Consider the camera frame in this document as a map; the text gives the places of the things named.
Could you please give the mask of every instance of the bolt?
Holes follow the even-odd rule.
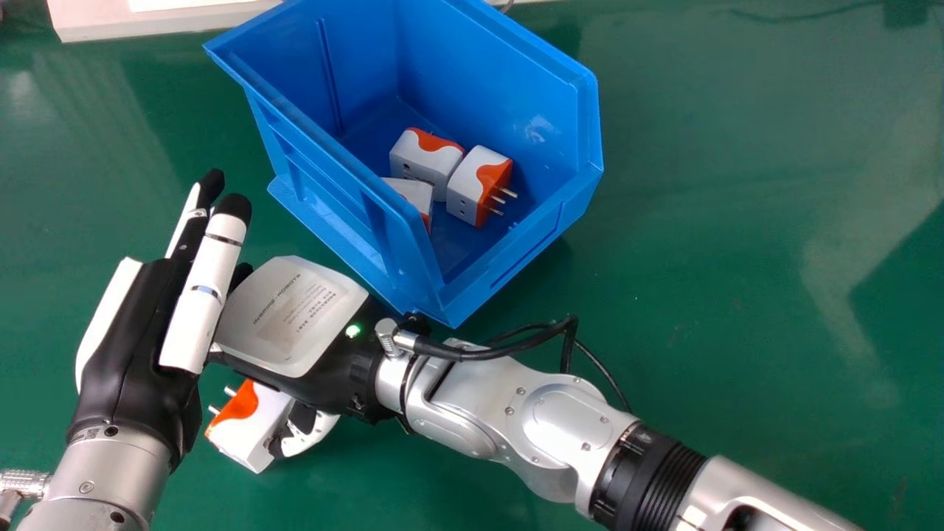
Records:
[[[394,344],[394,335],[400,331],[400,327],[396,326],[396,321],[389,317],[385,317],[377,322],[374,325],[374,334],[377,335],[377,339],[380,341],[380,345],[383,347],[384,353],[387,354],[388,358],[398,358],[403,355],[403,351],[396,347]]]

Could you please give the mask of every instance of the robotic hand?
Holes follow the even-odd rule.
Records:
[[[118,265],[76,355],[66,451],[52,476],[0,471],[0,530],[23,499],[40,501],[20,531],[149,529],[203,420],[199,370],[175,360],[206,357],[231,277],[248,274],[236,259],[249,202],[229,195],[212,209],[224,185],[219,170],[194,185],[164,258]]]
[[[194,186],[164,259],[119,265],[79,347],[65,455],[53,476],[0,471],[0,523],[34,499],[19,531],[76,522],[149,529],[168,476],[194,445],[196,380],[209,359],[248,380],[227,389],[221,410],[211,406],[206,435],[256,473],[310,448],[341,416],[397,419],[408,432],[505,465],[539,496],[572,503],[609,529],[858,529],[659,434],[566,374],[575,346],[601,368],[577,341],[574,317],[504,334],[498,347],[438,343],[422,318],[392,315],[320,265],[282,257],[249,275],[236,266],[248,201],[225,197],[208,222],[222,188],[218,171]],[[561,374],[511,357],[558,334]]]

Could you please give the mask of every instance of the blue container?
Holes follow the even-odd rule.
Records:
[[[290,1],[206,44],[245,89],[269,192],[400,312],[459,326],[586,211],[597,81],[481,0]],[[514,160],[518,199],[432,234],[380,177],[403,129]]]

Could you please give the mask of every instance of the blue plastic bin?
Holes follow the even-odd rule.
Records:
[[[459,326],[577,220],[603,169],[597,81],[481,0],[290,1],[213,39],[245,89],[269,192],[400,312]],[[403,129],[514,160],[518,199],[432,234],[381,177]]]

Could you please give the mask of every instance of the green tabletop surface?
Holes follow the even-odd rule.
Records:
[[[215,33],[63,45],[43,2],[6,8],[0,468],[51,471],[76,346],[115,265],[163,254],[208,168],[253,201],[246,260],[350,270],[266,193],[244,94],[201,48]],[[596,73],[606,172],[586,216],[458,335],[577,314],[650,426],[868,529],[944,529],[941,10],[514,7]],[[552,347],[521,359],[557,365]],[[576,370],[603,388],[584,360]],[[240,382],[208,369],[204,403]],[[498,464],[343,420],[259,476],[201,437],[155,528],[598,527]]]

